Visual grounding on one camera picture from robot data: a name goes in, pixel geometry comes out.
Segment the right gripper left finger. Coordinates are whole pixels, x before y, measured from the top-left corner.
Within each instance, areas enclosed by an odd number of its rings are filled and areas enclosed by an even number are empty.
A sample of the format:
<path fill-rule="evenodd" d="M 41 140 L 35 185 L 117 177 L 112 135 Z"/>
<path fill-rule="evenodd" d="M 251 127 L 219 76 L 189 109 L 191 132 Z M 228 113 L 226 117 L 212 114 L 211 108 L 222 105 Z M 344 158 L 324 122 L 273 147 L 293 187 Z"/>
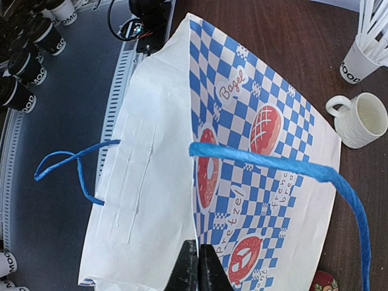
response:
<path fill-rule="evenodd" d="M 185 240 L 164 291 L 195 291 L 198 281 L 198 254 L 195 240 Z"/>

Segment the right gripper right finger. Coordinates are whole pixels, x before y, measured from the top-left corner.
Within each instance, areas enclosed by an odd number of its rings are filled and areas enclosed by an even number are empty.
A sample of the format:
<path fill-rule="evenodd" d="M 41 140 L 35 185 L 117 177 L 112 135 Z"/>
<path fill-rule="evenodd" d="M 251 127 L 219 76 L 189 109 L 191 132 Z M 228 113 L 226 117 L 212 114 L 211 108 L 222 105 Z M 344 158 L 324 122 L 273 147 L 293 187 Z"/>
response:
<path fill-rule="evenodd" d="M 202 291 L 233 291 L 233 287 L 211 244 L 200 245 L 198 280 L 198 288 Z"/>

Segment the blue checkered paper bag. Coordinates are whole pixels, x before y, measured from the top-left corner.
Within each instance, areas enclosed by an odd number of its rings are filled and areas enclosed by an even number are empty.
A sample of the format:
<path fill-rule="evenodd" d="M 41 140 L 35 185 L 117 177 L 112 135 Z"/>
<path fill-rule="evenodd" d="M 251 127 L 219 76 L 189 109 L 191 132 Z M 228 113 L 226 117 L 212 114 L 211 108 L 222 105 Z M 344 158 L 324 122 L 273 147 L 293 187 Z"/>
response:
<path fill-rule="evenodd" d="M 233 290 L 309 290 L 336 194 L 360 230 L 364 207 L 338 173 L 341 141 L 265 62 L 187 14 L 137 66 L 96 192 L 78 284 L 164 290 L 181 246 L 211 244 Z"/>

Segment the red floral plate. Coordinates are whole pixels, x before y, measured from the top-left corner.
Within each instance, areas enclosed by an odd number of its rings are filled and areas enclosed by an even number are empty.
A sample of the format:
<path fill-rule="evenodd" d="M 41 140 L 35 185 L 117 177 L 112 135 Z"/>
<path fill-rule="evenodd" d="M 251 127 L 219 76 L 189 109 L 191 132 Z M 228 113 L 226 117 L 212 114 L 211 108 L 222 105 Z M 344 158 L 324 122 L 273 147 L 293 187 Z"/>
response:
<path fill-rule="evenodd" d="M 317 270 L 310 291 L 339 291 L 338 282 L 327 272 Z"/>

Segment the white ceramic mug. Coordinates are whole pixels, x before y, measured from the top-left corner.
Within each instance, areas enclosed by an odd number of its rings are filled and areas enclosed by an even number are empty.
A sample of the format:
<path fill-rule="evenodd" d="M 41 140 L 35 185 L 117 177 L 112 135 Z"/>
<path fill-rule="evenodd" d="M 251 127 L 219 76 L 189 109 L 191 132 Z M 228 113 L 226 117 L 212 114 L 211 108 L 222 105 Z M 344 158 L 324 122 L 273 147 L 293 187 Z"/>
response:
<path fill-rule="evenodd" d="M 353 99 L 337 95 L 326 102 L 326 111 L 334 117 L 334 128 L 343 144 L 360 149 L 387 132 L 387 110 L 372 93 Z"/>

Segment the black paper cup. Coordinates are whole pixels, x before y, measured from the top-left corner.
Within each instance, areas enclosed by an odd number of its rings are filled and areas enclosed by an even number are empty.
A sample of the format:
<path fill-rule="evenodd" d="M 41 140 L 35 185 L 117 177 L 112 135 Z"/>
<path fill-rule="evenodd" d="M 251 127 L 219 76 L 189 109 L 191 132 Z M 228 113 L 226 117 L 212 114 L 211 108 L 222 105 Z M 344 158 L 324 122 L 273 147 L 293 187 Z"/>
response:
<path fill-rule="evenodd" d="M 46 68 L 25 48 L 12 53 L 7 68 L 9 74 L 36 86 L 41 85 L 47 77 Z"/>
<path fill-rule="evenodd" d="M 36 96 L 13 76 L 1 77 L 1 105 L 30 113 L 37 103 Z"/>
<path fill-rule="evenodd" d="M 52 56 L 58 56 L 66 47 L 66 40 L 48 18 L 38 19 L 29 32 L 31 40 Z"/>

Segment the white paper cup with straws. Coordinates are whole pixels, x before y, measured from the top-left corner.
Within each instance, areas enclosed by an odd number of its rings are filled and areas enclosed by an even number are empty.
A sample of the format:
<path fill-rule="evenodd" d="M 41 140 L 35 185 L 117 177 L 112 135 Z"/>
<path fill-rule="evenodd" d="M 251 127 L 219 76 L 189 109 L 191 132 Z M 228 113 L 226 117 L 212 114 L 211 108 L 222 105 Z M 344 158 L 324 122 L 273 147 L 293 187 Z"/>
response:
<path fill-rule="evenodd" d="M 383 39 L 382 44 L 379 45 L 379 42 L 374 39 L 366 48 L 361 48 L 360 40 L 361 36 L 356 35 L 351 48 L 339 67 L 341 76 L 349 84 L 359 83 L 383 66 L 378 62 L 381 58 L 378 53 L 382 53 L 387 47 L 387 40 Z"/>

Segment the aluminium front rail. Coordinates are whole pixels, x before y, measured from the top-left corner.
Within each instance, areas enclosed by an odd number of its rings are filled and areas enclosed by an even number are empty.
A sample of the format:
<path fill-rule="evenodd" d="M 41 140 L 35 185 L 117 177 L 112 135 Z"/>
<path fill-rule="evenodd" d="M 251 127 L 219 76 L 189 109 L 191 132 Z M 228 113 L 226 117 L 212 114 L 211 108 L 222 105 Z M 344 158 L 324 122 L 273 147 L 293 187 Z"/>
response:
<path fill-rule="evenodd" d="M 2 137 L 2 237 L 6 250 L 22 258 L 75 254 L 82 250 L 92 208 L 84 196 L 75 161 L 40 181 L 39 164 L 61 160 L 57 151 L 77 153 L 110 139 L 113 115 L 141 55 L 136 42 L 120 42 L 107 25 L 120 28 L 132 14 L 127 1 L 95 1 L 80 9 L 77 20 L 59 31 L 66 47 L 45 55 L 48 74 L 30 113 L 9 110 Z"/>

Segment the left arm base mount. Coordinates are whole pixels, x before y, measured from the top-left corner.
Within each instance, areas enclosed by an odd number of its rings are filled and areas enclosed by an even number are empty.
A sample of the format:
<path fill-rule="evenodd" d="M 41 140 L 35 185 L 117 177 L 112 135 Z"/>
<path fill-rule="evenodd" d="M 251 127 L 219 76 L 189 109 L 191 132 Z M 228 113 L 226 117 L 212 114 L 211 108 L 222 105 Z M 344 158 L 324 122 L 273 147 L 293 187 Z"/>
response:
<path fill-rule="evenodd" d="M 173 1 L 129 1 L 129 10 L 134 18 L 116 32 L 112 26 L 111 1 L 107 12 L 107 25 L 110 33 L 119 41 L 137 41 L 136 52 L 150 56 L 162 49 L 167 41 L 170 20 L 173 17 Z"/>

